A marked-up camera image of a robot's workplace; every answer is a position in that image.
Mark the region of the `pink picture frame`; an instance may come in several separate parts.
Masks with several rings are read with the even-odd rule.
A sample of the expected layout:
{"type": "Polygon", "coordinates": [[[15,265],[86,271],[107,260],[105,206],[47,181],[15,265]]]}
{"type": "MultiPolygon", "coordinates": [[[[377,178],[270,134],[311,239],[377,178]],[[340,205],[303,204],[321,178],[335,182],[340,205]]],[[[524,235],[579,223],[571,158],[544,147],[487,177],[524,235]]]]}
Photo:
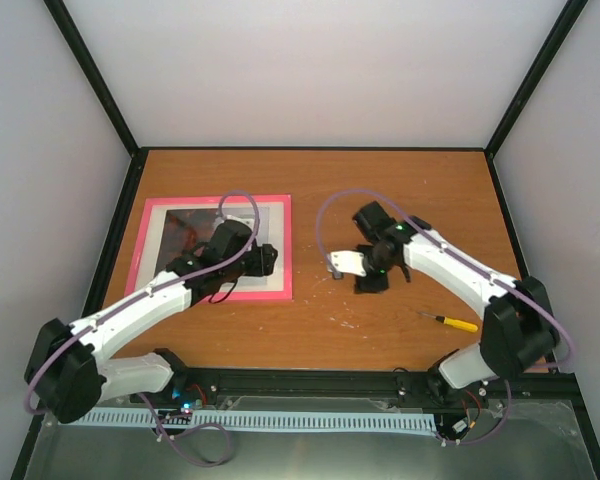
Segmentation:
{"type": "Polygon", "coordinates": [[[154,272],[158,242],[161,237],[165,212],[170,209],[213,209],[220,216],[227,214],[259,219],[256,241],[269,243],[278,250],[274,272],[271,276],[243,277],[236,287],[221,287],[216,301],[227,296],[230,301],[290,300],[292,294],[292,219],[291,197],[284,194],[255,195],[258,207],[254,211],[243,196],[231,196],[220,208],[218,196],[150,198],[145,201],[131,266],[127,275],[126,295],[143,287],[157,274],[154,272]]]}

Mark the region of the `yellow handled screwdriver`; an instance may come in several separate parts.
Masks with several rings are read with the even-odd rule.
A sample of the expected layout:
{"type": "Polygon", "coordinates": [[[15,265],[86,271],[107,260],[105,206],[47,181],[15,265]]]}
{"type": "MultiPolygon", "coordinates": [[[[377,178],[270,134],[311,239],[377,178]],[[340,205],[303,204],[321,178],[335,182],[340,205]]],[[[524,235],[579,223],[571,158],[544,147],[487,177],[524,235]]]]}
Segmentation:
{"type": "Polygon", "coordinates": [[[452,317],[448,317],[448,316],[444,316],[444,315],[435,315],[432,313],[422,312],[422,311],[418,311],[418,314],[420,316],[433,319],[440,324],[443,324],[443,325],[446,325],[451,328],[461,330],[464,332],[477,333],[479,331],[479,327],[476,324],[474,324],[472,322],[468,322],[466,320],[456,319],[456,318],[452,318],[452,317]]]}

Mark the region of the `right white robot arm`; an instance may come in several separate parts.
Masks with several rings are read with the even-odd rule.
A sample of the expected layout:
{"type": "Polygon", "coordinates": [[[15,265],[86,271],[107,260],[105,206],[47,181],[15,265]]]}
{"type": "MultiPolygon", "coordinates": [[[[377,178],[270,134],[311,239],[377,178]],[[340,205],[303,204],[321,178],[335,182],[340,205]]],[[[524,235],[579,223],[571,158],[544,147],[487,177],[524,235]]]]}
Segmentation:
{"type": "Polygon", "coordinates": [[[376,201],[352,218],[365,239],[355,249],[353,273],[359,293],[388,288],[387,274],[423,273],[460,298],[482,322],[478,342],[438,360],[427,372],[432,400],[449,405],[460,391],[492,378],[513,380],[535,366],[560,341],[548,320],[551,307],[544,285],[489,269],[458,250],[416,216],[398,221],[376,201]]]}

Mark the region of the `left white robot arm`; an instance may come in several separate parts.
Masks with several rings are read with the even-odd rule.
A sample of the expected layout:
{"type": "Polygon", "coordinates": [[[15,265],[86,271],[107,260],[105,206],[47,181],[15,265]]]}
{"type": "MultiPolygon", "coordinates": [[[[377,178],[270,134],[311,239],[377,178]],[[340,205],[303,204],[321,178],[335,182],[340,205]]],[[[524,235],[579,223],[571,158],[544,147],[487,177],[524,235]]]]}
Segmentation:
{"type": "Polygon", "coordinates": [[[168,351],[118,359],[116,353],[161,321],[218,293],[242,277],[268,277],[276,248],[259,244],[254,231],[223,221],[207,241],[171,260],[144,287],[117,303],[65,324],[52,319],[39,330],[27,363],[26,395],[37,396],[41,413],[63,424],[84,417],[97,404],[136,393],[181,400],[188,378],[168,351]]]}

